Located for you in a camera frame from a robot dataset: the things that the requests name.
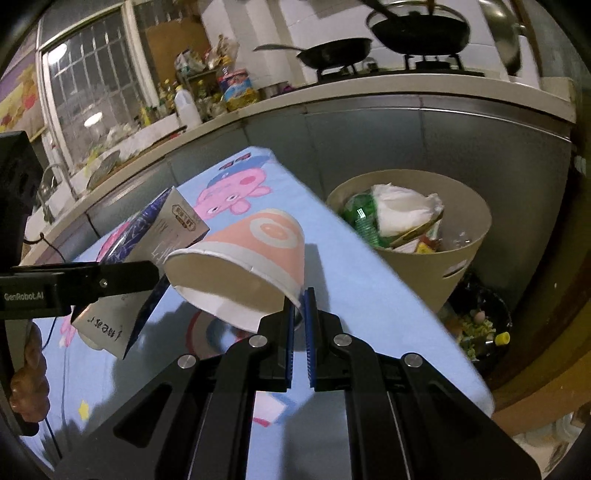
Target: yellow bottle cap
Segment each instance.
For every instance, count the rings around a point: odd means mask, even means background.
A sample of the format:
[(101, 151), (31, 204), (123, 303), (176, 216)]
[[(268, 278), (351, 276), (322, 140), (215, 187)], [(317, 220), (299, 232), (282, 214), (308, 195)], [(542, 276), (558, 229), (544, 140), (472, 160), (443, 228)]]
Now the yellow bottle cap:
[(509, 343), (510, 341), (511, 341), (511, 335), (509, 335), (509, 332), (499, 333), (495, 337), (495, 345), (498, 345), (498, 346), (507, 345), (507, 343)]

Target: wall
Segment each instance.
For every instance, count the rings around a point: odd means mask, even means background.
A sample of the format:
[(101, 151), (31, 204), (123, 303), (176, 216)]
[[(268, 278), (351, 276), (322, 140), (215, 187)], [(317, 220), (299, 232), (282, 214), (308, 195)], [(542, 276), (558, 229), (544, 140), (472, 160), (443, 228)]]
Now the wall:
[(270, 8), (267, 0), (199, 0), (198, 9), (212, 46), (217, 45), (219, 35), (239, 41), (236, 67), (248, 69), (255, 88), (279, 82), (303, 83), (301, 71), (298, 77), (284, 52), (253, 52), (263, 43), (282, 42), (275, 22), (277, 10)]
[[(358, 0), (279, 0), (279, 3), (294, 45), (307, 48), (340, 38), (368, 37), (374, 40), (369, 55), (378, 64), (404, 67), (402, 55), (384, 47), (367, 29), (365, 18), (371, 9)], [(501, 60), (477, 0), (441, 0), (438, 3), (458, 10), (470, 24), (470, 43), (460, 54), (465, 67), (499, 72), (497, 77), (501, 75)], [(532, 63), (527, 67), (535, 69)], [(304, 67), (304, 75), (309, 82), (316, 78), (307, 67)]]
[(552, 16), (535, 0), (522, 0), (538, 39), (544, 75), (569, 77), (576, 92), (577, 126), (573, 133), (577, 153), (591, 157), (591, 73)]
[[(470, 43), (460, 55), (464, 65), (507, 79), (478, 0), (440, 3), (458, 10), (470, 23)], [(358, 0), (200, 0), (199, 8), (212, 44), (219, 33), (238, 39), (238, 59), (249, 69), (257, 87), (282, 81), (294, 85), (316, 81), (316, 72), (295, 58), (297, 52), (252, 52), (263, 43), (308, 48), (340, 38), (368, 37), (373, 39), (369, 56), (380, 66), (404, 67), (403, 56), (384, 47), (367, 29), (365, 18), (371, 10)], [(522, 76), (524, 83), (531, 85), (537, 82), (537, 71), (527, 41), (525, 46)]]

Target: stove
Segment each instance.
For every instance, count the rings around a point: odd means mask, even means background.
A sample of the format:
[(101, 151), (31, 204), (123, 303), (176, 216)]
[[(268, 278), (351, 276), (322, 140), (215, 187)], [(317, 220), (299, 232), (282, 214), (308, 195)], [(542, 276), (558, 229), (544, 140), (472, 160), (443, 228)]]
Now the stove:
[(464, 65), (458, 54), (450, 55), (447, 60), (440, 60), (438, 57), (434, 59), (428, 59), (426, 57), (419, 57), (422, 60), (416, 60), (414, 65), (411, 65), (410, 60), (414, 59), (412, 55), (404, 56), (403, 70), (381, 70), (377, 64), (368, 64), (368, 70), (358, 72), (354, 65), (346, 66), (340, 69), (338, 72), (325, 73), (322, 70), (316, 71), (318, 78), (318, 84), (338, 82), (340, 80), (348, 80), (357, 77), (372, 77), (379, 75), (396, 75), (400, 73), (448, 73), (454, 75), (470, 75), (474, 77), (484, 77), (482, 72), (473, 72), (464, 69)]

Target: table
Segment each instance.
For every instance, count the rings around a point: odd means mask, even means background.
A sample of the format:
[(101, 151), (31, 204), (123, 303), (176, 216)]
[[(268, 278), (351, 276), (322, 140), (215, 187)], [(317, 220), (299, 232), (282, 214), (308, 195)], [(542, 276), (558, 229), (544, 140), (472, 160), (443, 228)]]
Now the table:
[[(245, 177), (244, 172), (251, 169), (252, 175)], [(232, 185), (234, 175), (240, 181), (235, 182), (236, 193), (227, 196), (221, 185)], [(265, 208), (290, 213), (306, 237), (305, 286), (316, 290), (320, 309), (338, 315), (346, 332), (365, 340), (376, 352), (397, 358), (407, 352), (421, 354), (487, 415), (492, 414), (492, 396), (482, 378), (433, 314), (270, 150), (249, 147), (178, 190), (191, 205), (198, 204), (200, 195), (219, 197), (218, 208), (205, 213), (212, 232)], [(96, 260), (109, 237), (104, 236), (77, 260)], [(44, 341), (51, 320), (37, 321)], [(62, 452), (75, 450), (82, 438), (179, 355), (216, 355), (236, 340), (236, 334), (227, 324), (185, 302), (172, 288), (123, 361), (90, 349), (70, 326), (69, 318), (58, 319), (44, 354), (51, 387), (48, 421)], [(350, 478), (344, 395), (310, 389), (305, 345), (300, 328), (295, 333), (292, 389), (285, 394), (257, 394), (249, 480)], [(36, 437), (23, 440), (46, 464), (58, 461), (44, 423)]]

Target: beige trash can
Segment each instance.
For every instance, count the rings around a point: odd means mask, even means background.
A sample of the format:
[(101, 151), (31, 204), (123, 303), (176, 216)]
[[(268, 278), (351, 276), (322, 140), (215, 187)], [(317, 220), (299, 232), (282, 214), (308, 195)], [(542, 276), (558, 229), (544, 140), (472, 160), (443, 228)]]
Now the beige trash can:
[(445, 207), (441, 221), (443, 245), (462, 231), (471, 240), (465, 247), (433, 254), (405, 254), (375, 247), (406, 285), (437, 312), (466, 272), (491, 227), (491, 211), (482, 197), (463, 183), (420, 170), (381, 170), (359, 175), (335, 188), (326, 203), (340, 214), (349, 198), (378, 183), (392, 183), (423, 195), (437, 193)]

